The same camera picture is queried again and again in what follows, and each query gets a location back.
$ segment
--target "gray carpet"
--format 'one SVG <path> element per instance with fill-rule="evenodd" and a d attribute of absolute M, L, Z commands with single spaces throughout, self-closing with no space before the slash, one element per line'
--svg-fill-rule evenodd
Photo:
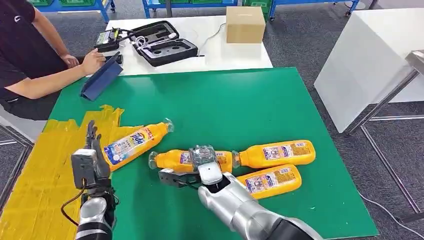
<path fill-rule="evenodd" d="M 110 13 L 110 19 L 144 18 L 145 13 L 140 2 L 140 0 L 116 0 L 117 13 Z M 346 11 L 347 8 L 342 2 L 337 5 L 320 3 L 278 6 L 275 20 L 266 25 L 263 42 L 274 67 L 297 67 L 358 190 L 366 197 L 383 204 L 395 216 L 411 214 L 412 208 L 407 204 L 363 133 L 358 131 L 350 137 L 339 134 L 313 87 L 315 79 L 348 20 L 344 17 Z M 166 11 L 158 9 L 155 14 L 152 11 L 150 14 L 152 17 L 164 18 Z M 173 10 L 174 17 L 224 14 L 224 8 Z M 71 53 L 76 56 L 82 56 L 90 51 L 96 35 L 106 27 L 101 15 L 95 12 L 46 15 L 56 26 Z M 422 102 L 390 104 L 380 115 L 422 114 L 423 104 Z M 369 123 L 367 126 L 389 161 L 393 163 L 395 170 L 402 176 L 408 190 L 424 209 L 422 198 L 424 196 L 424 186 L 422 186 L 424 148 L 420 142 L 424 127 L 421 122 Z M 7 169 L 14 166 L 10 163 L 14 159 L 5 156 L 1 150 L 0 148 L 0 159 L 7 162 L 1 168 L 7 174 Z M 5 174 L 0 174 L 0 179 L 3 179 Z M 419 239 L 396 225 L 380 208 L 369 203 L 365 204 L 380 231 L 380 236 L 360 239 Z M 407 226 L 424 234 L 423 223 L 424 221 L 420 220 L 409 223 Z"/>

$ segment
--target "man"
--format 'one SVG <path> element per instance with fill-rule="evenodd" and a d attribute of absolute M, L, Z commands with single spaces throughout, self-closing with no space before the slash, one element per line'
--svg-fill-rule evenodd
<path fill-rule="evenodd" d="M 95 49 L 80 65 L 29 2 L 0 0 L 0 104 L 9 113 L 47 120 L 60 90 L 95 73 L 105 60 Z"/>

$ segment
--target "green table mat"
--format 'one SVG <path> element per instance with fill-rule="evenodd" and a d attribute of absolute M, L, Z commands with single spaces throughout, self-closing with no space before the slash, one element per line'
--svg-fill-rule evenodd
<path fill-rule="evenodd" d="M 261 199 L 265 208 L 302 219 L 325 239 L 378 234 L 297 70 L 293 68 L 183 72 L 118 77 L 90 102 L 83 80 L 65 88 L 51 119 L 75 119 L 103 104 L 125 109 L 121 126 L 175 125 L 152 150 L 212 145 L 243 151 L 252 145 L 306 139 L 316 159 L 300 165 L 302 186 Z M 143 154 L 113 174 L 120 199 L 115 240 L 240 239 L 201 204 L 195 190 L 163 185 Z M 239 176 L 253 169 L 242 167 Z"/>

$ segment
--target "cable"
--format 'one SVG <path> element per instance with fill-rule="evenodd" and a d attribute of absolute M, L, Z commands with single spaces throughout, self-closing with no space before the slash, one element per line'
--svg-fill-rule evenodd
<path fill-rule="evenodd" d="M 404 225 L 402 225 L 400 222 L 398 222 L 398 220 L 396 220 L 396 218 L 393 216 L 393 214 L 391 214 L 390 212 L 389 212 L 389 210 L 387 210 L 384 206 L 382 206 L 380 203 L 378 203 L 378 202 L 375 202 L 375 201 L 373 201 L 373 200 L 369 200 L 368 198 L 366 198 L 366 197 L 364 197 L 359 191 L 358 191 L 358 193 L 359 193 L 359 196 L 361 197 L 361 198 L 363 198 L 365 201 L 367 201 L 367 202 L 370 202 L 370 203 L 372 203 L 372 204 L 375 204 L 375 205 L 377 205 L 377 206 L 379 206 L 380 208 L 382 208 L 384 211 L 386 211 L 389 215 L 390 215 L 390 217 L 399 225 L 399 226 L 401 226 L 402 228 L 404 228 L 404 229 L 406 229 L 406 230 L 408 230 L 408 231 L 411 231 L 412 233 L 414 233 L 414 234 L 416 234 L 418 237 L 420 237 L 421 239 L 424 239 L 424 236 L 423 235 L 421 235 L 421 234 L 419 234 L 418 232 L 416 232 L 416 231 L 414 231 L 414 230 L 412 230 L 412 229 L 410 229 L 409 227 L 406 227 L 406 226 L 404 226 Z"/>
<path fill-rule="evenodd" d="M 202 48 L 206 45 L 206 43 L 211 39 L 211 38 L 213 38 L 213 37 L 215 37 L 220 31 L 221 31 L 221 28 L 222 28 L 222 26 L 224 26 L 226 23 L 224 22 L 223 24 L 221 24 L 221 25 L 219 25 L 219 28 L 218 28 L 218 31 L 217 32 L 215 32 L 215 34 L 214 35 L 212 35 L 212 36 L 210 36 L 210 37 L 208 37 L 208 38 L 206 38 L 206 40 L 204 41 L 204 43 L 198 48 L 198 51 L 197 51 L 197 56 L 199 57 L 200 56 L 200 51 L 202 50 Z"/>
<path fill-rule="evenodd" d="M 127 30 L 127 29 L 122 29 L 122 28 L 120 28 L 120 30 L 121 30 L 122 32 L 134 33 L 134 31 L 133 31 L 133 30 Z"/>
<path fill-rule="evenodd" d="M 77 226 L 78 227 L 78 223 L 76 222 L 76 221 L 74 221 L 66 212 L 65 212 L 65 207 L 66 207 L 66 205 L 68 205 L 68 204 L 70 204 L 70 203 L 72 203 L 73 201 L 75 201 L 77 198 L 79 198 L 83 193 L 84 193 L 84 190 L 86 189 L 86 187 L 87 187 L 87 182 L 86 182 L 86 179 L 85 178 L 83 178 L 82 179 L 82 181 L 83 181 L 83 183 L 84 183 L 84 185 L 82 186 L 82 189 L 81 189 L 81 191 L 78 193 L 78 195 L 76 195 L 76 196 L 74 196 L 73 198 L 71 198 L 70 200 L 68 200 L 67 202 L 65 202 L 63 205 L 62 205 L 62 207 L 60 207 L 60 211 L 62 212 L 62 214 L 65 216 L 65 218 L 67 218 L 71 223 L 73 223 L 75 226 Z"/>
<path fill-rule="evenodd" d="M 137 45 L 137 50 L 140 50 L 140 49 L 142 49 L 142 48 L 144 48 L 144 47 L 147 47 L 147 41 L 146 41 L 146 38 L 144 37 L 144 36 L 138 36 L 136 39 L 135 39 L 135 44 Z"/>

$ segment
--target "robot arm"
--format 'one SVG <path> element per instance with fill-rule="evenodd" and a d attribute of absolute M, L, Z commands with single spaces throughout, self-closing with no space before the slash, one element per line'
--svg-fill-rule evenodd
<path fill-rule="evenodd" d="M 211 146 L 190 149 L 193 167 L 198 170 L 197 190 L 201 203 L 233 232 L 245 240 L 322 240 L 309 225 L 297 218 L 285 217 L 262 207 L 246 187 L 231 173 L 221 173 Z M 171 169 L 159 172 L 165 184 L 183 187 L 181 173 Z"/>
<path fill-rule="evenodd" d="M 220 189 L 215 193 L 208 185 L 200 186 L 200 201 L 243 239 L 322 240 L 303 221 L 276 214 L 261 206 L 231 173 L 223 173 L 219 184 Z"/>
<path fill-rule="evenodd" d="M 79 223 L 75 239 L 112 240 L 116 223 L 115 208 L 119 204 L 112 187 L 111 170 L 100 148 L 94 121 L 88 124 L 86 145 L 71 156 L 75 187 L 81 196 Z"/>

